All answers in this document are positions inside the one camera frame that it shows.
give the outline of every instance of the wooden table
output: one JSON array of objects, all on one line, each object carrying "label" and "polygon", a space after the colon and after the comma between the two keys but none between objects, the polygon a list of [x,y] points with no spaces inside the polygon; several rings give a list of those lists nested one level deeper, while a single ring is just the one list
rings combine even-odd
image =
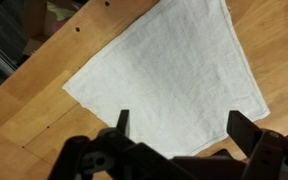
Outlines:
[{"label": "wooden table", "polygon": [[[0,87],[0,179],[45,179],[63,142],[106,125],[62,90],[104,45],[157,0],[90,1]],[[234,27],[272,113],[260,127],[288,134],[288,0],[227,0]],[[228,148],[230,139],[201,152]]]}]

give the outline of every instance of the white towel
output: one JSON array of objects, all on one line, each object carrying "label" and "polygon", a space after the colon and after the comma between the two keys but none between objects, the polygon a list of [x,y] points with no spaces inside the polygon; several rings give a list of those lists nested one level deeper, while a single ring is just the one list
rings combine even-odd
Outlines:
[{"label": "white towel", "polygon": [[130,138],[166,157],[227,137],[230,110],[269,114],[224,0],[161,0],[63,88],[112,127],[130,109]]}]

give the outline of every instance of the wooden surface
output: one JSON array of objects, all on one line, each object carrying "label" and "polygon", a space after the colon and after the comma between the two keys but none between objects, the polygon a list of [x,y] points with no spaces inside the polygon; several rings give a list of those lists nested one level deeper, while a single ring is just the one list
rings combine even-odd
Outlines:
[{"label": "wooden surface", "polygon": [[[156,0],[90,1],[0,87],[0,179],[45,179],[64,141],[105,128],[62,85]],[[288,0],[227,0],[238,38],[271,110],[257,124],[288,134]],[[230,139],[201,152],[228,148]]]}]

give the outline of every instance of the wood grain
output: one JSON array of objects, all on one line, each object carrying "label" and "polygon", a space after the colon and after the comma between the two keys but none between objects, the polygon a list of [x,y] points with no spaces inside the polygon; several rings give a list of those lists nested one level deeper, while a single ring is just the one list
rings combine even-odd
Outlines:
[{"label": "wood grain", "polygon": [[108,7],[104,0],[90,1],[0,87],[0,179],[46,179],[49,162],[54,161],[69,135],[87,128],[91,136],[94,129],[104,128],[62,86],[157,2],[110,0]]},{"label": "wood grain", "polygon": [[[104,2],[90,1],[0,87],[0,169],[6,169],[0,172],[0,179],[32,179],[38,172],[42,177],[39,179],[43,179],[66,138],[94,138],[106,127],[61,87],[156,1],[111,0],[109,8],[103,6]],[[237,36],[272,112],[256,124],[287,135],[288,0],[227,0],[227,4]],[[229,138],[198,156],[208,156],[222,148],[237,159],[245,157]]]}]

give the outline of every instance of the towel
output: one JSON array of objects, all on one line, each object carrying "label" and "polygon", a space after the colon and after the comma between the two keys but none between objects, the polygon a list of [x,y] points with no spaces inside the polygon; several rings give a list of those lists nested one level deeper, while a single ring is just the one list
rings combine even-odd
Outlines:
[{"label": "towel", "polygon": [[130,138],[166,157],[227,137],[230,110],[269,114],[224,0],[161,0],[63,87],[109,126],[130,110]]}]

